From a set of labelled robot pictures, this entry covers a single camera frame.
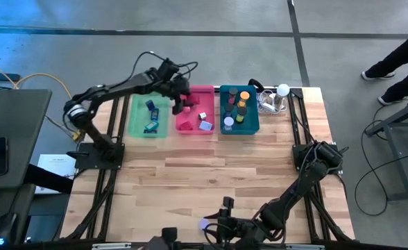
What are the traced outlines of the black computer mouse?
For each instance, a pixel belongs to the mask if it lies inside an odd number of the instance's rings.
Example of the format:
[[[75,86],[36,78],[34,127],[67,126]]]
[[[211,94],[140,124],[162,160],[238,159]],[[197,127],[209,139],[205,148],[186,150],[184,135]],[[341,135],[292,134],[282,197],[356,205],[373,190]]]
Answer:
[[[0,216],[0,246],[15,241],[17,218],[18,215],[15,212],[8,212]]]

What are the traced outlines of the dark grey desk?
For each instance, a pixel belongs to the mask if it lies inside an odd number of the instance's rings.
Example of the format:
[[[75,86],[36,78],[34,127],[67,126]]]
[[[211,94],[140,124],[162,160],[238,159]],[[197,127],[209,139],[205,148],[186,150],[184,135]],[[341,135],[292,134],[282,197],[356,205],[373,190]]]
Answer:
[[[8,143],[8,172],[0,189],[22,185],[52,92],[0,90],[0,138]]]

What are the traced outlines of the green plastic tray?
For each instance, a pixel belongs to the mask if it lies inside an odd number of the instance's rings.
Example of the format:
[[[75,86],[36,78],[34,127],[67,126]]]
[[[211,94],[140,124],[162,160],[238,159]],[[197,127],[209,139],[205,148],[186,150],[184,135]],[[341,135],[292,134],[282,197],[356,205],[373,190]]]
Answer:
[[[146,106],[148,100],[152,100],[155,108],[159,109],[157,134],[144,134],[144,127],[152,121],[151,111]],[[170,114],[171,103],[168,98],[159,94],[135,94],[131,101],[128,134],[134,138],[165,138],[168,133]]]

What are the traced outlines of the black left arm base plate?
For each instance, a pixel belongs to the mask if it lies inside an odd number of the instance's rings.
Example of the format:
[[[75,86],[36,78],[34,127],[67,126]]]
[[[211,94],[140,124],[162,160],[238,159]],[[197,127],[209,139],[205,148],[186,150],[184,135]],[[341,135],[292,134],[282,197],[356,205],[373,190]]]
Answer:
[[[103,153],[93,143],[81,143],[77,151],[68,151],[67,155],[76,160],[76,169],[118,170],[124,159],[124,144],[115,144],[111,152]]]

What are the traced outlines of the white paper sheet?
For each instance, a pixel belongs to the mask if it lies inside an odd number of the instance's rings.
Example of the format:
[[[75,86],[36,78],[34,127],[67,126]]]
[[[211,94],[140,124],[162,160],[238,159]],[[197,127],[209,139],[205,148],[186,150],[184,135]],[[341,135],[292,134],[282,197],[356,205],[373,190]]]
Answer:
[[[71,180],[76,175],[76,160],[67,154],[41,154],[37,166]]]

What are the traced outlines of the silver aluminium bracket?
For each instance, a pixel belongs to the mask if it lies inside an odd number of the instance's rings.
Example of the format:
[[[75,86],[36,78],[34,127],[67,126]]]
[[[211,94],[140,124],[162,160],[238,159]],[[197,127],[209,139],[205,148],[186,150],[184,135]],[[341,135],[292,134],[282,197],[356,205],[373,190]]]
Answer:
[[[287,244],[285,250],[325,250],[325,247],[317,244]]]
[[[91,250],[131,250],[131,243],[100,243],[93,244]]]

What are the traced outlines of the teal plastic tray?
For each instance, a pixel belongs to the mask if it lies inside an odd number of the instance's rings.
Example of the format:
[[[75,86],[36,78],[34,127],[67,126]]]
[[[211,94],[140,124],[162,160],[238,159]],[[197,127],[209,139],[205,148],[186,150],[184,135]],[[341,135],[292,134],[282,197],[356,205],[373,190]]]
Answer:
[[[237,89],[234,108],[230,112],[234,119],[234,124],[230,130],[225,129],[224,119],[226,118],[226,105],[230,99],[230,89]],[[246,100],[246,114],[243,116],[242,123],[236,120],[238,113],[237,104],[241,101],[240,94],[242,92],[249,93],[249,98]],[[226,135],[254,135],[260,129],[259,115],[257,109],[257,89],[253,85],[221,85],[219,87],[219,109],[220,109],[220,130]]]

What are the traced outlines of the pink plastic tray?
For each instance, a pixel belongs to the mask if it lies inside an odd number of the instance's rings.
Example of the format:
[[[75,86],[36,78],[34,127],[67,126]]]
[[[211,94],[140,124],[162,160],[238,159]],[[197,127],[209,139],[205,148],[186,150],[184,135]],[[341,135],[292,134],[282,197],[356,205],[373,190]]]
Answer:
[[[215,129],[215,106],[214,106],[214,87],[211,85],[197,85],[191,86],[190,91],[192,94],[197,94],[201,102],[197,106],[192,106],[189,113],[181,112],[176,115],[175,128],[179,134],[183,135],[210,135]],[[202,131],[198,127],[202,122],[198,118],[199,113],[206,113],[207,118],[204,121],[213,124],[213,129],[211,131]],[[178,127],[181,123],[189,121],[193,125],[192,131],[179,131]]]

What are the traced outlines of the orange hourglass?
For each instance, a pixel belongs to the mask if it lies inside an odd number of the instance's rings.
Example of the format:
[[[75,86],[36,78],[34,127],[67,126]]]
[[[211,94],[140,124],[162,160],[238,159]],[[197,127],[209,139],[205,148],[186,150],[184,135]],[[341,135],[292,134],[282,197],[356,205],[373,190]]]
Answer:
[[[239,101],[237,103],[237,107],[246,107],[246,102],[249,100],[250,94],[247,91],[243,91],[239,94]]]

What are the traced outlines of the black aluminium table frame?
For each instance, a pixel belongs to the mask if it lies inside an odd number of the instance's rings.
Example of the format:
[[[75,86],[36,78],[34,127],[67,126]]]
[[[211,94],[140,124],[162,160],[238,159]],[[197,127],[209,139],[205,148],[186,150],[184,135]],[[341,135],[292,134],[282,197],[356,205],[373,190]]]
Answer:
[[[321,89],[296,89],[302,90],[311,134],[331,142]],[[223,197],[235,199],[232,216],[249,219],[296,180],[289,110],[260,114],[260,129],[254,135],[224,135],[218,95],[214,105],[216,125],[209,135],[179,134],[170,110],[164,138],[131,137],[126,124],[126,151],[111,197],[107,241],[145,242],[164,227],[177,227],[180,241],[205,242],[198,222],[218,212]],[[100,180],[95,169],[74,180],[61,236],[72,233],[86,216]],[[355,238],[342,183],[336,176],[326,176],[321,191],[331,217]]]

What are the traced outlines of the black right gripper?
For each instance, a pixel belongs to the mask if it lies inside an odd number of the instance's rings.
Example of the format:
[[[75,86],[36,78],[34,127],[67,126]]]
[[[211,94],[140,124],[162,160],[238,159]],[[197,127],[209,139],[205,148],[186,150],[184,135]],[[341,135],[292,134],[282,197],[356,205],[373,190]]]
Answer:
[[[259,246],[257,233],[260,221],[231,217],[234,202],[232,197],[223,198],[223,216],[217,217],[216,242],[228,246],[229,241],[238,238],[235,246]]]

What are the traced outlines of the person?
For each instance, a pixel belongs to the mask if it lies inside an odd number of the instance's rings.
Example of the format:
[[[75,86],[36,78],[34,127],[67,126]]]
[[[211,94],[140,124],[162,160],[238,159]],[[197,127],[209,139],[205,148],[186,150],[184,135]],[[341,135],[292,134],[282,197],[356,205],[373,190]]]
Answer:
[[[408,39],[383,60],[363,71],[361,77],[365,81],[390,79],[396,75],[397,68],[406,64],[408,64]],[[377,100],[381,105],[388,106],[406,97],[408,97],[408,75],[389,87]]]

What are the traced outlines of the black table base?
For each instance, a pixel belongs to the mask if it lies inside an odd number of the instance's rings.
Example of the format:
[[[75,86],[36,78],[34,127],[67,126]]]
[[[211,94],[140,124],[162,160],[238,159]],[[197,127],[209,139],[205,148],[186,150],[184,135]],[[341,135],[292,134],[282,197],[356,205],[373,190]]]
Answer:
[[[371,128],[366,128],[364,130],[364,134],[368,137],[377,135],[379,132],[383,132],[385,134],[387,143],[394,158],[394,163],[396,164],[398,174],[402,181],[404,191],[389,194],[388,201],[401,201],[408,199],[408,166],[404,166],[401,162],[401,160],[408,159],[408,155],[402,155],[402,153],[397,149],[391,133],[394,127],[407,128],[408,123],[405,122],[406,119],[408,119],[408,104],[406,107],[396,112],[392,116],[378,122],[376,125],[372,125]]]

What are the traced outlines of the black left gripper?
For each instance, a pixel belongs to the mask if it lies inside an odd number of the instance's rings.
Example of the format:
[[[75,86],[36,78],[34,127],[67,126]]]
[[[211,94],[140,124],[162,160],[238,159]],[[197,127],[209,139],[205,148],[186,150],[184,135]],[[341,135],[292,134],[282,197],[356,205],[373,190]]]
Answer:
[[[174,74],[174,72],[157,72],[159,80],[157,92],[170,98],[170,100],[174,99],[172,114],[178,115],[183,111],[184,102],[192,103],[192,93],[189,88],[189,81],[182,74],[176,76]]]

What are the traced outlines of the white light bulb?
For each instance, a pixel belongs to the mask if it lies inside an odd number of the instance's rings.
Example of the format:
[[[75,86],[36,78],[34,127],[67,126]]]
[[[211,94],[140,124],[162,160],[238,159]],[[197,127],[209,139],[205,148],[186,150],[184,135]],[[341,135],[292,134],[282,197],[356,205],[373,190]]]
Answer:
[[[275,107],[278,110],[282,110],[284,108],[283,101],[287,98],[288,94],[290,93],[290,87],[287,84],[280,84],[276,88],[276,93],[273,98]]]

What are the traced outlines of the black bulky object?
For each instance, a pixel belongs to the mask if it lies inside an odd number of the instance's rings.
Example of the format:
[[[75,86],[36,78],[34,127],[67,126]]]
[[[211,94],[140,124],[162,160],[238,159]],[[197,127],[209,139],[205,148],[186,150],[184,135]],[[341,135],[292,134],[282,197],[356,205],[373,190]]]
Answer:
[[[153,236],[138,250],[182,250],[182,243],[177,241],[177,237],[177,228],[163,228],[160,236]]]

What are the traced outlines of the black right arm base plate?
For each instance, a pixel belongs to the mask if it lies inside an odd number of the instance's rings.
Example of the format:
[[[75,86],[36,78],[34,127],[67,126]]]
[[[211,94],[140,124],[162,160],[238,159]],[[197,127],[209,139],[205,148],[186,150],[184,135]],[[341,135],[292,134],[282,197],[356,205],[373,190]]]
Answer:
[[[311,163],[327,165],[328,174],[341,169],[343,154],[336,145],[326,142],[314,144],[297,144],[292,147],[294,166],[299,171],[301,167],[307,168]]]

